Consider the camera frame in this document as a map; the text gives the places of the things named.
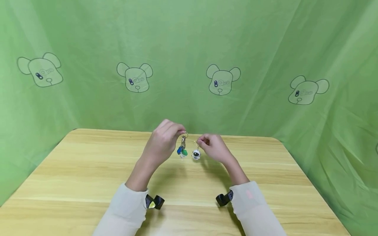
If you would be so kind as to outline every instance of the wooden table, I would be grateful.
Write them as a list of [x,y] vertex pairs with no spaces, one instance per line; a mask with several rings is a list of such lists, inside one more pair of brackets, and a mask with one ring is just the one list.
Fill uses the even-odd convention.
[[[90,236],[126,181],[150,133],[70,132],[0,208],[2,236]],[[190,134],[187,150],[196,148]],[[268,137],[224,136],[289,236],[349,235],[285,147]],[[150,195],[166,201],[147,211],[138,235],[241,235],[240,223],[215,197],[231,186],[224,168],[176,153],[152,177]]]

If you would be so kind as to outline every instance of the pink logo on sleeve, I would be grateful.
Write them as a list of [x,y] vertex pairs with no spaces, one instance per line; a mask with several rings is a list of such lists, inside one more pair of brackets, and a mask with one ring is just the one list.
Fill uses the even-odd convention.
[[246,193],[249,199],[253,199],[253,195],[249,190],[247,190]]

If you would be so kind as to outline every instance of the cartoon bear drawing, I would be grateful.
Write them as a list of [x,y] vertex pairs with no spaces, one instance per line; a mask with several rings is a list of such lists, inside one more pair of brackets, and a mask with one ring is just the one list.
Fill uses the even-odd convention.
[[210,92],[220,96],[229,94],[232,89],[232,82],[237,81],[240,74],[240,69],[237,67],[230,71],[221,71],[216,65],[212,64],[206,71],[206,75],[211,79]]
[[47,52],[42,58],[32,60],[19,57],[17,65],[23,74],[31,74],[39,87],[49,87],[63,81],[63,76],[57,70],[61,66],[60,61],[52,53]]
[[147,78],[152,76],[153,71],[148,64],[143,64],[139,68],[130,68],[125,63],[120,62],[117,65],[117,72],[120,76],[126,78],[126,88],[131,92],[146,92],[150,87]]
[[289,102],[298,105],[308,105],[314,101],[316,94],[327,92],[329,83],[325,79],[317,82],[306,81],[304,76],[298,76],[293,79],[290,86],[294,91],[289,96]]

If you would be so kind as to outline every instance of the astronaut keychain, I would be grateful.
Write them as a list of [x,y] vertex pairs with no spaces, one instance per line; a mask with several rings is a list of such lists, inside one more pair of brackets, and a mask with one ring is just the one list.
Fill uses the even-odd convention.
[[185,147],[186,147],[185,140],[188,136],[189,134],[186,133],[186,137],[185,135],[181,137],[181,145],[177,149],[177,154],[180,155],[181,158],[185,158],[188,155],[188,152],[185,150]]
[[194,160],[199,160],[201,158],[200,146],[197,142],[195,143],[197,144],[197,149],[193,151],[192,157]]

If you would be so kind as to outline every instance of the green curtain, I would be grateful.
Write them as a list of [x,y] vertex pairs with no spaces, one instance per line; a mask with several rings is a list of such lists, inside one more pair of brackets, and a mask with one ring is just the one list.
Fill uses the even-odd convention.
[[271,136],[378,232],[378,0],[0,1],[0,204],[72,129]]

